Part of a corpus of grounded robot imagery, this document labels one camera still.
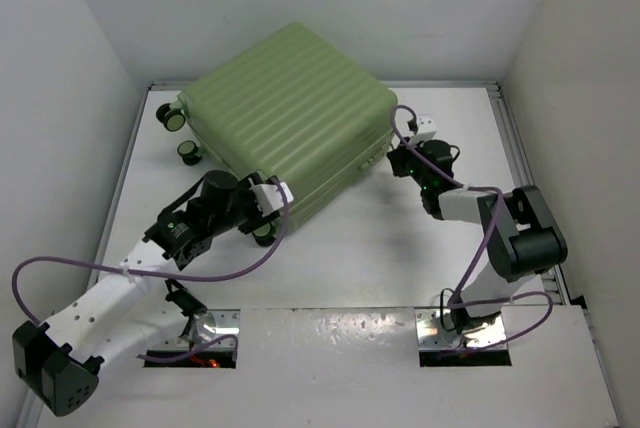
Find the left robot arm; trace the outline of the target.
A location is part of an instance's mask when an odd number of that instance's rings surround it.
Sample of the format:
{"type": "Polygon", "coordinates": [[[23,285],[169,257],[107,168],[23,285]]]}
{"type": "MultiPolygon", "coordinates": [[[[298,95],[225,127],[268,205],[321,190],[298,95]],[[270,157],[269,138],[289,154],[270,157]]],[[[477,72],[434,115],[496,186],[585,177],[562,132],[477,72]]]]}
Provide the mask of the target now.
{"type": "Polygon", "coordinates": [[[158,286],[168,302],[192,318],[205,307],[183,282],[218,283],[242,277],[264,264],[259,259],[233,274],[196,276],[184,269],[212,241],[232,230],[250,234],[289,220],[294,195],[277,177],[251,173],[243,179],[211,170],[157,215],[156,221],[115,267],[100,266],[105,278],[66,308],[41,321],[19,292],[19,276],[42,259],[21,262],[11,278],[12,294],[26,316],[12,335],[18,377],[57,417],[76,411],[95,392],[107,364],[127,351],[118,326],[158,286]]]}

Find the light green suitcase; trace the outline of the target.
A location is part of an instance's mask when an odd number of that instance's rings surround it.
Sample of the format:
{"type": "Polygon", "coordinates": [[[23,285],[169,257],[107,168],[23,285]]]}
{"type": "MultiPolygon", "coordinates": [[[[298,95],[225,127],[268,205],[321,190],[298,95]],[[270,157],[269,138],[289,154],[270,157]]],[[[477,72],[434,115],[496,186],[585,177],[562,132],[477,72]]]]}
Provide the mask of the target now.
{"type": "Polygon", "coordinates": [[[157,120],[188,126],[237,178],[277,177],[293,194],[293,232],[387,152],[396,94],[307,26],[293,22],[161,105],[157,120]]]}

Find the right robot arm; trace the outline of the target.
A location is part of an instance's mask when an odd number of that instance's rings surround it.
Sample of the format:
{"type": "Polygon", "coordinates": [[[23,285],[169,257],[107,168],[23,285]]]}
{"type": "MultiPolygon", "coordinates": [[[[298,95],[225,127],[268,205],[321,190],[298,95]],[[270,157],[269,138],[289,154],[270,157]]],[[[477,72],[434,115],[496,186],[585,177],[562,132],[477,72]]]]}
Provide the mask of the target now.
{"type": "Polygon", "coordinates": [[[563,263],[565,237],[535,185],[508,193],[464,186],[453,179],[456,149],[443,140],[412,143],[403,137],[387,158],[398,178],[420,188],[426,213],[436,220],[472,223],[482,229],[479,248],[448,299],[447,331],[462,333],[495,318],[532,277],[563,263]]]}

